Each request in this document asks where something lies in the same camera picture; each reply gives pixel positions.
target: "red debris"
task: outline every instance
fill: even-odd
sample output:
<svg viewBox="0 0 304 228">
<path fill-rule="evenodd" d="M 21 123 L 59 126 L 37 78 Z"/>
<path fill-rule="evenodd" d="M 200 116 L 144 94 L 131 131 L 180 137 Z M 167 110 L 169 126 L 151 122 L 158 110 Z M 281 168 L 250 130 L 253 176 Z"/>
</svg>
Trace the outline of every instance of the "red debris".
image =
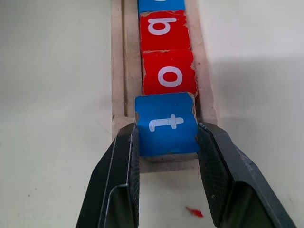
<svg viewBox="0 0 304 228">
<path fill-rule="evenodd" d="M 187 206 L 186 206 L 186 208 L 187 208 L 188 211 L 191 212 L 192 215 L 197 216 L 197 217 L 200 217 L 200 218 L 203 218 L 203 217 L 204 217 L 200 210 L 192 209 L 192 208 L 189 208 L 189 207 L 187 207 Z"/>
</svg>

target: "stack of blocks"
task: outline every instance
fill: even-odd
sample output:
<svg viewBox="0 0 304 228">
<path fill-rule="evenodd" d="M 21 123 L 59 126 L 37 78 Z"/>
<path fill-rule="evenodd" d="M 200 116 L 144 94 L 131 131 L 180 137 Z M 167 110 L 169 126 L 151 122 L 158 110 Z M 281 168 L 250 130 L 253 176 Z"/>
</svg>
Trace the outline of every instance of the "stack of blocks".
<svg viewBox="0 0 304 228">
<path fill-rule="evenodd" d="M 143 95 L 135 100 L 141 156 L 194 153 L 197 84 L 184 0 L 138 0 Z"/>
</svg>

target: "red letter block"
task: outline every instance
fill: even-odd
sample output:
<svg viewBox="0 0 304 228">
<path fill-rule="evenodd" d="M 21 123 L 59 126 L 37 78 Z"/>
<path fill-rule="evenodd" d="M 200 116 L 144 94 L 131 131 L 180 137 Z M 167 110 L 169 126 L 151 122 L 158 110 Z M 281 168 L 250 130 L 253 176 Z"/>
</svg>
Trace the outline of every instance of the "red letter block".
<svg viewBox="0 0 304 228">
<path fill-rule="evenodd" d="M 184 10 L 140 14 L 140 33 L 142 52 L 191 47 Z"/>
<path fill-rule="evenodd" d="M 197 95 L 193 54 L 189 50 L 144 52 L 143 94 L 190 92 Z"/>
</svg>

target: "white letter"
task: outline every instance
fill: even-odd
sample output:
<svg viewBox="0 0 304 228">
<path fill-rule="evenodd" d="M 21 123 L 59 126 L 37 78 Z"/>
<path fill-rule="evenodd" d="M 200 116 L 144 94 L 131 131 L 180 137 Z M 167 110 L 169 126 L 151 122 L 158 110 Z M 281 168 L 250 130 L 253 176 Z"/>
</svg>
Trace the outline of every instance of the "white letter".
<svg viewBox="0 0 304 228">
<path fill-rule="evenodd" d="M 169 22 L 176 22 L 176 18 L 155 18 L 149 19 L 148 22 L 150 23 L 148 26 L 148 31 L 153 35 L 164 35 L 170 31 L 170 24 Z M 161 30 L 154 29 L 154 25 L 157 23 L 161 23 L 165 25 L 165 28 Z"/>
<path fill-rule="evenodd" d="M 171 125 L 172 129 L 176 129 L 176 125 L 184 123 L 184 119 L 181 117 L 175 118 L 174 114 L 171 114 L 170 118 L 168 119 L 156 119 L 156 120 L 151 120 L 149 122 L 149 130 L 150 132 L 155 131 L 155 127 L 157 126 L 168 126 Z"/>
<path fill-rule="evenodd" d="M 174 82 L 168 82 L 163 78 L 164 74 L 168 72 L 176 73 L 177 79 Z M 174 66 L 166 66 L 158 72 L 158 81 L 167 88 L 177 87 L 182 83 L 182 72 Z"/>
</svg>

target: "wooden track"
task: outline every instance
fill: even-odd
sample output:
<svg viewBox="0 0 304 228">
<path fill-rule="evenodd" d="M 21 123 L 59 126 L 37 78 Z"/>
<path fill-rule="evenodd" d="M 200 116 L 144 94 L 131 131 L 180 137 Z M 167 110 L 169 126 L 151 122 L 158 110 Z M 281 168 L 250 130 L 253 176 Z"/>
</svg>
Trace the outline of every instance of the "wooden track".
<svg viewBox="0 0 304 228">
<path fill-rule="evenodd" d="M 187 23 L 194 54 L 195 71 L 199 89 L 196 98 L 197 118 L 217 124 L 214 99 L 208 71 L 200 16 L 196 0 L 185 0 Z M 112 0 L 112 137 L 120 128 L 135 122 L 134 101 L 142 94 L 142 68 L 137 0 Z M 142 160 L 141 172 L 198 168 L 197 159 L 182 155 L 165 155 L 165 162 L 151 163 Z"/>
</svg>

